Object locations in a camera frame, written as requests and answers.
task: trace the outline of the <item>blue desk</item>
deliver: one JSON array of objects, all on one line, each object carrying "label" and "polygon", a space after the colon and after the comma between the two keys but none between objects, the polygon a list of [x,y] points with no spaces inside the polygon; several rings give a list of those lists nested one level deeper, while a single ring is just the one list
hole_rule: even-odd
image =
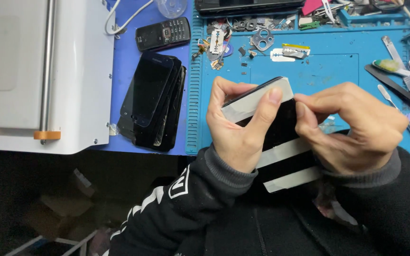
[{"label": "blue desk", "polygon": [[[116,0],[107,0],[107,8],[110,9],[115,4]],[[140,7],[142,7],[148,0],[122,0],[116,9],[116,23],[121,26],[126,20],[131,17]],[[182,16],[190,19],[192,14],[192,3],[188,6]],[[131,22],[126,26],[128,29],[121,38],[115,40],[115,50],[113,52],[113,73],[112,73],[112,104],[110,110],[110,123],[118,123],[120,117],[119,111],[121,104],[128,91],[132,76],[139,62],[140,52],[135,44],[135,29],[142,26],[158,23],[168,20],[158,11],[156,3],[152,3],[137,14]],[[161,54],[173,55],[182,61],[183,66],[189,68],[189,45],[183,45],[168,50],[160,51]],[[186,155],[185,153],[185,134],[186,134],[186,104],[188,85],[187,79],[185,81],[185,91],[181,99],[181,110],[178,121],[178,132],[176,136],[175,147],[171,149],[168,154],[172,155]],[[120,151],[120,152],[134,152],[134,153],[157,153],[151,149],[134,146],[129,139],[122,135],[110,136],[107,145],[94,146],[93,149]]]}]

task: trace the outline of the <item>fingernail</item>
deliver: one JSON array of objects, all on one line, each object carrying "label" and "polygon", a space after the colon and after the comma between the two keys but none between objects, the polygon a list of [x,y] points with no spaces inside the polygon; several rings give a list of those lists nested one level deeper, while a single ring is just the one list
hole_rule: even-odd
[{"label": "fingernail", "polygon": [[305,114],[305,105],[301,102],[296,102],[295,110],[297,111],[297,118],[300,118]]},{"label": "fingernail", "polygon": [[278,88],[273,88],[268,95],[268,99],[275,104],[279,104],[279,102],[281,102],[281,98],[282,91]]}]

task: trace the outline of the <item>person's left hand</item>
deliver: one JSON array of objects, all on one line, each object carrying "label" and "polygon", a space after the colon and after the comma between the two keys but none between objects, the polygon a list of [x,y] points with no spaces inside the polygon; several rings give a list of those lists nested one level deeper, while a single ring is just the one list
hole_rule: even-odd
[{"label": "person's left hand", "polygon": [[206,121],[210,128],[213,145],[224,162],[237,171],[250,173],[262,154],[266,131],[276,117],[281,105],[282,91],[269,90],[261,98],[254,116],[245,127],[225,119],[221,111],[224,101],[253,89],[257,85],[234,83],[216,77],[211,88]]}]

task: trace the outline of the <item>blue silicone mat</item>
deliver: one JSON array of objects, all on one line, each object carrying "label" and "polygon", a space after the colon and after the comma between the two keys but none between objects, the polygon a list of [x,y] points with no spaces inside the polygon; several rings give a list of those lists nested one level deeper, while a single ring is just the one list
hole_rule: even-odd
[{"label": "blue silicone mat", "polygon": [[[377,59],[391,59],[382,36],[389,36],[401,58],[407,63],[410,59],[410,46],[401,43],[401,38],[410,33],[410,20],[403,14],[381,14],[350,17],[346,12],[339,13],[340,20],[347,28],[333,28],[322,26],[317,29],[300,31],[295,22],[294,30],[272,31],[275,35],[274,44],[266,50],[266,55],[257,52],[251,59],[248,53],[245,56],[237,51],[249,45],[250,37],[254,32],[234,32],[230,44],[234,53],[224,58],[224,66],[220,70],[213,70],[206,55],[200,55],[190,64],[186,153],[197,154],[202,147],[209,146],[211,135],[206,124],[205,115],[210,97],[213,79],[221,76],[234,82],[262,84],[274,77],[284,76],[289,79],[294,93],[313,94],[325,88],[343,82],[353,82],[364,90],[376,96],[382,102],[389,104],[380,94],[377,85],[380,84],[365,69],[365,65]],[[191,24],[192,38],[190,55],[198,51],[197,40],[206,38],[206,20],[193,10]],[[304,60],[294,62],[274,62],[270,59],[270,51],[282,48],[282,43],[310,46],[311,53]],[[390,76],[395,82],[403,85],[401,78]],[[395,104],[404,114],[410,108],[390,93]],[[348,129],[349,126],[333,115],[334,120],[327,119],[322,124],[326,133]],[[406,131],[401,147],[410,152],[410,134]]]}]

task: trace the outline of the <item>stack of phone screens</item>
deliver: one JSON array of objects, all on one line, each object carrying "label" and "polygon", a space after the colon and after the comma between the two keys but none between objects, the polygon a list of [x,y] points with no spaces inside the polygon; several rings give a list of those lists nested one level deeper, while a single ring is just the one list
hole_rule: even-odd
[{"label": "stack of phone screens", "polygon": [[176,57],[143,52],[120,109],[120,133],[136,146],[172,149],[185,75]]},{"label": "stack of phone screens", "polygon": [[256,166],[259,178],[270,193],[320,177],[310,145],[295,132],[297,113],[289,80],[284,77],[271,79],[221,108],[227,120],[244,127],[251,121],[262,96],[275,87],[282,90],[282,103],[265,135]]}]

